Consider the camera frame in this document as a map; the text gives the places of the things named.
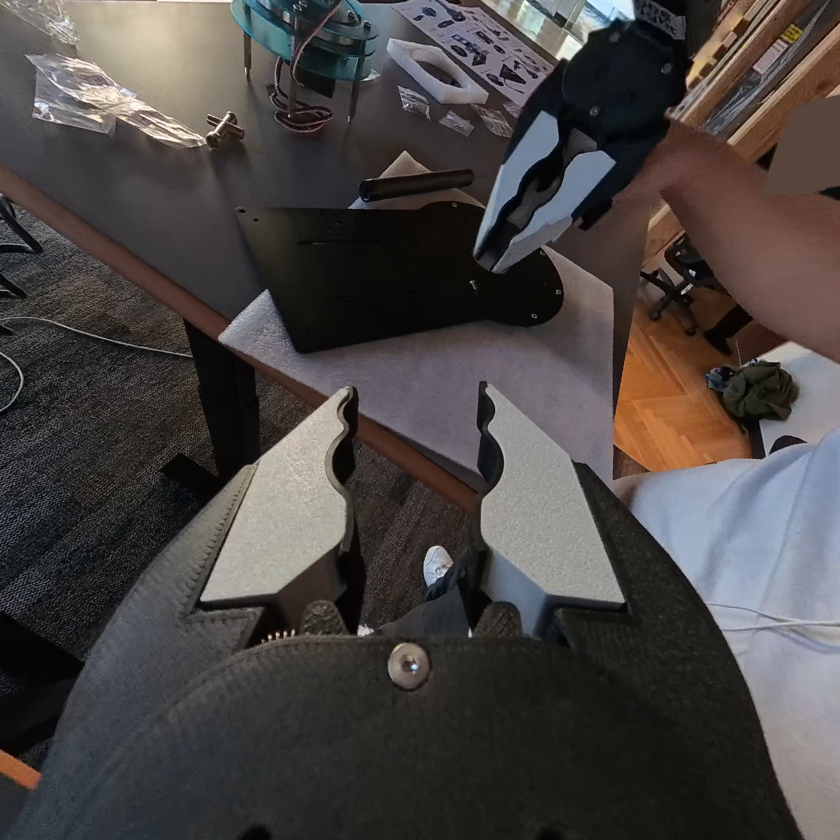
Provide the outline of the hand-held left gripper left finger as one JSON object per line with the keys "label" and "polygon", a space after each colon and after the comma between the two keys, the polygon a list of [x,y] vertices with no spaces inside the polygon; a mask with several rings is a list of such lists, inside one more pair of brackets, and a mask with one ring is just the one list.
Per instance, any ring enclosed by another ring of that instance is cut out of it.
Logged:
{"label": "hand-held left gripper left finger", "polygon": [[337,602],[354,533],[358,393],[343,387],[259,459],[200,596],[202,604]]}

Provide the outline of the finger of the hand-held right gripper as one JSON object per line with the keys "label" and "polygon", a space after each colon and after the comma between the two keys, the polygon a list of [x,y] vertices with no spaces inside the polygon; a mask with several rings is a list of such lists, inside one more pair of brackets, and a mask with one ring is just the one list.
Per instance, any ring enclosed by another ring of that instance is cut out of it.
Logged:
{"label": "finger of the hand-held right gripper", "polygon": [[539,110],[518,142],[511,145],[498,170],[476,236],[474,257],[486,270],[500,270],[501,258],[512,239],[504,233],[508,217],[519,207],[535,177],[535,168],[555,152],[558,144],[557,119]]}
{"label": "finger of the hand-held right gripper", "polygon": [[594,191],[616,161],[603,150],[577,154],[546,190],[530,184],[519,208],[509,216],[517,232],[510,236],[492,272],[504,273],[535,250],[561,236],[573,221],[573,211]]}

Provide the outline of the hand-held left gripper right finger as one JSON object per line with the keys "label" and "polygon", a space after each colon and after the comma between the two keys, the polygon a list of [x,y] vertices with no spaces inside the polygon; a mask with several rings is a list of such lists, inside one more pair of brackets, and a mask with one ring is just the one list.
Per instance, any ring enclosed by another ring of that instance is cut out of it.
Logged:
{"label": "hand-held left gripper right finger", "polygon": [[624,595],[572,458],[491,384],[481,393],[489,490],[482,585],[517,607],[621,607]]}

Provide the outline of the black electric screwdriver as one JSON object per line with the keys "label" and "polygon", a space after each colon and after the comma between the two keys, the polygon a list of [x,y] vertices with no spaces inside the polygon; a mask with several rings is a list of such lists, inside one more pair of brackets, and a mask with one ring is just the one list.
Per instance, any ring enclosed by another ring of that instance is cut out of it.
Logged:
{"label": "black electric screwdriver", "polygon": [[471,186],[475,179],[476,174],[470,169],[381,176],[362,181],[359,184],[359,198],[364,203],[378,203]]}

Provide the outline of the black metal base plate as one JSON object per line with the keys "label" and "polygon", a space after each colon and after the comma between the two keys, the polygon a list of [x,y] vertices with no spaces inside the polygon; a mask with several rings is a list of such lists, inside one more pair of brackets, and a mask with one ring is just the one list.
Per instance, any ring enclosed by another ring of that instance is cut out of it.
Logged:
{"label": "black metal base plate", "polygon": [[259,276],[303,354],[473,322],[530,328],[556,317],[562,279],[547,254],[533,253],[499,275],[474,260],[482,214],[458,202],[235,209]]}

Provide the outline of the person's right forearm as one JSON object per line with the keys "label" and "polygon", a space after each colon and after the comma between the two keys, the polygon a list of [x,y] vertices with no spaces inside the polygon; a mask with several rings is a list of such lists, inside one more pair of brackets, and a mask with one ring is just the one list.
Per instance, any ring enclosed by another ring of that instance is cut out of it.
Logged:
{"label": "person's right forearm", "polygon": [[663,199],[754,321],[838,362],[838,201],[770,195],[766,172],[698,133],[691,173]]}

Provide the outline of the grey wooden-edged desk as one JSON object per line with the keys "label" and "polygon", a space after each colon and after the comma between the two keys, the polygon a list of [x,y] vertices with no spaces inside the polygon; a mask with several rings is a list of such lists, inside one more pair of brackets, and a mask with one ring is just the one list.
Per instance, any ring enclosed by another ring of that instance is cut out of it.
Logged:
{"label": "grey wooden-edged desk", "polygon": [[273,117],[265,84],[273,67],[256,46],[243,70],[243,33],[224,3],[74,2],[81,53],[165,114],[200,130],[207,112],[234,111],[245,142],[177,150],[137,130],[109,137],[32,118],[29,54],[66,48],[2,8],[2,193],[173,310],[198,340],[199,394],[220,477],[177,456],[165,468],[207,501],[256,459],[255,371],[218,343],[263,291],[235,208],[346,207],[359,181],[407,151],[432,170],[468,167],[485,203],[508,141],[478,128],[470,139],[406,114],[396,87],[408,78],[380,53],[381,76],[362,85],[351,123],[297,139]]}

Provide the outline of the person's right hand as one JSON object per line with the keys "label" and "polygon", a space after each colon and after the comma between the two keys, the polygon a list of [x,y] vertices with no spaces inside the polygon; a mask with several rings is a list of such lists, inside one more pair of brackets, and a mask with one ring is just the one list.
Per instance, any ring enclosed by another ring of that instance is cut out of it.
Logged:
{"label": "person's right hand", "polygon": [[701,134],[684,123],[672,122],[640,171],[618,193],[618,201],[629,203],[643,198],[664,198],[673,188],[681,186],[691,173],[699,137]]}

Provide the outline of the printed instruction sheet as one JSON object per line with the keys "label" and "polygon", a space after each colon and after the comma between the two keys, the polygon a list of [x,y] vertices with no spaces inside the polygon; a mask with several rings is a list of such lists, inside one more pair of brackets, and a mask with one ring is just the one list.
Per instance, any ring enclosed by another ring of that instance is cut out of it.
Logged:
{"label": "printed instruction sheet", "polygon": [[445,1],[408,1],[393,7],[518,106],[524,105],[553,69],[553,64],[480,7]]}

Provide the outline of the black office chair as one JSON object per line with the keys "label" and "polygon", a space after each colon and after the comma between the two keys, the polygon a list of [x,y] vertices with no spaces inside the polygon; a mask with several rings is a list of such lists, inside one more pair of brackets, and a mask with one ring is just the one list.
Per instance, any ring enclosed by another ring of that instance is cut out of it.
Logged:
{"label": "black office chair", "polygon": [[694,299],[690,293],[695,288],[712,288],[717,285],[718,280],[686,234],[679,236],[665,249],[664,258],[676,273],[677,280],[672,280],[670,275],[661,269],[642,270],[639,273],[642,280],[663,293],[647,310],[647,317],[650,321],[658,321],[662,319],[668,307],[674,305],[686,318],[684,334],[694,337],[697,335],[699,323],[691,308]]}

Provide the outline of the person's dark trouser leg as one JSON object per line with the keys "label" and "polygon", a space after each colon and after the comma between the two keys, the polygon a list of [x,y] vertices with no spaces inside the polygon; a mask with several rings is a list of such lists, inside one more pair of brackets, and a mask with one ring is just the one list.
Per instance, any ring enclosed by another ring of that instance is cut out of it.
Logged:
{"label": "person's dark trouser leg", "polygon": [[457,559],[452,559],[454,565],[443,579],[431,589],[427,588],[423,603],[396,621],[374,630],[374,635],[405,638],[470,637],[487,609],[490,598],[476,584],[476,553],[465,549]]}

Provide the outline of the white foam sheet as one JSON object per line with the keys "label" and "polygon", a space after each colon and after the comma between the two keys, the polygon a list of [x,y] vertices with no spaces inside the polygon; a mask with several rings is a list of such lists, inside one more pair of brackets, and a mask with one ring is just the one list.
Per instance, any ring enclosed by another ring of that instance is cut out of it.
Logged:
{"label": "white foam sheet", "polygon": [[330,396],[355,386],[360,412],[477,487],[480,382],[606,483],[613,479],[613,290],[551,248],[560,313],[532,329],[479,322],[304,355],[264,291],[223,331],[229,349]]}

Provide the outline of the green crumpled cloth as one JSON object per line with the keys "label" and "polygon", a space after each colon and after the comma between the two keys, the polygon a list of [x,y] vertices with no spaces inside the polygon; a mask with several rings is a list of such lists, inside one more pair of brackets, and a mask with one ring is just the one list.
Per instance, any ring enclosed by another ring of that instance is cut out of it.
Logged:
{"label": "green crumpled cloth", "polygon": [[703,378],[727,414],[739,422],[784,422],[800,393],[793,376],[775,361],[751,360],[737,369],[719,366]]}

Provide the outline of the metal cross wrench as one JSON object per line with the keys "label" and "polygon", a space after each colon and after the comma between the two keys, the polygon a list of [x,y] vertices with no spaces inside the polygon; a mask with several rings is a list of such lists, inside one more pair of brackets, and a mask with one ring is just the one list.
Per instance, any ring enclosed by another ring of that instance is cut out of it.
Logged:
{"label": "metal cross wrench", "polygon": [[219,150],[228,139],[242,141],[245,138],[245,130],[239,125],[235,113],[230,110],[221,118],[208,113],[206,124],[212,129],[206,134],[205,143],[212,151]]}

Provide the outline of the white foam frame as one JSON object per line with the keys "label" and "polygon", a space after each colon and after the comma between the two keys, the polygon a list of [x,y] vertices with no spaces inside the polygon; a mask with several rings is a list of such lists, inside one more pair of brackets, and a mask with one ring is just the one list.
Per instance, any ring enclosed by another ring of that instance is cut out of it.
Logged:
{"label": "white foam frame", "polygon": [[419,86],[441,104],[484,106],[489,93],[434,45],[389,38],[386,52]]}

